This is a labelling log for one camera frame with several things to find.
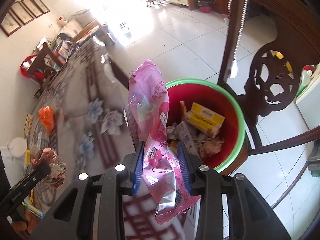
yellow box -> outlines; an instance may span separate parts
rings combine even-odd
[[[197,103],[193,103],[191,110],[184,116],[188,123],[212,138],[217,135],[224,121],[222,115]]]

pink plastic wrapper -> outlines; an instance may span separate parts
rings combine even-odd
[[[200,197],[186,192],[177,155],[167,144],[168,92],[160,70],[144,61],[129,81],[129,107],[146,142],[142,177],[158,203],[156,221],[162,225],[196,204]]]

wooden chair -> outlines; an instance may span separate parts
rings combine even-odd
[[[60,68],[62,68],[63,63],[58,60],[58,58],[53,54],[53,52],[49,49],[48,44],[46,42],[43,43],[43,47],[40,51],[40,53],[36,56],[35,60],[31,64],[31,66],[28,68],[27,73],[30,77],[32,77],[34,80],[36,80],[40,86],[43,85],[43,82],[41,80],[36,79],[33,74],[36,71],[36,69],[39,69],[43,72],[43,74],[46,77],[49,77],[52,74],[55,74],[57,71],[54,70],[52,67],[46,65],[44,58],[50,55],[52,60],[58,64]]]
[[[103,31],[103,35],[99,38],[102,41],[105,41],[107,38],[111,40],[111,42],[114,44],[114,40],[111,37],[110,33],[105,30],[105,28],[99,23],[98,20],[94,20],[91,23],[89,23],[86,27],[84,27],[81,32],[79,32],[76,36],[74,36],[71,39],[71,42],[78,42],[81,38],[86,36],[86,34],[91,31],[94,27],[99,26],[99,28]]]
[[[320,126],[318,126],[293,138],[262,146],[256,129],[258,115],[265,117],[273,111],[286,108],[297,94],[303,67],[317,65],[320,62],[320,24],[299,0],[253,1],[276,14],[278,36],[256,52],[251,62],[248,80],[244,84],[245,95],[236,95],[228,86],[227,79],[241,25],[244,0],[233,0],[218,85],[229,91],[238,101],[255,145],[255,149],[251,149],[247,140],[247,154],[242,153],[234,161],[233,171],[247,159],[248,155],[283,150],[320,138]],[[284,57],[281,59],[274,57],[271,51],[278,51]],[[290,63],[292,72],[288,71],[287,62]],[[269,72],[266,82],[260,76],[263,65]],[[273,95],[270,91],[273,84],[279,84],[284,92]]]

white round object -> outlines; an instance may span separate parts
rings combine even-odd
[[[118,164],[118,165],[115,167],[116,171],[123,171],[124,168],[125,168],[125,166],[124,166],[123,164]]]
[[[25,138],[17,137],[11,141],[8,148],[9,148],[10,154],[14,158],[21,158],[23,157],[27,147],[28,145]]]
[[[79,174],[78,178],[79,178],[79,180],[85,180],[88,178],[88,174],[86,174],[85,172],[81,173],[81,174]]]

candy wrapper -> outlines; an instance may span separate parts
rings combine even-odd
[[[199,197],[186,192],[177,155],[168,147],[169,97],[161,72],[151,60],[132,73],[129,107],[139,139],[146,142],[142,177],[158,203],[156,221],[163,224],[194,206]]]
[[[50,174],[44,177],[43,182],[47,183],[50,187],[57,189],[60,187],[66,176],[66,164],[59,163],[57,152],[51,148],[45,148],[36,152],[35,158],[32,160],[31,165],[33,169],[41,163],[46,163],[50,166]]]
[[[43,126],[46,128],[47,135],[51,133],[54,128],[54,114],[50,106],[40,108],[38,118]]]

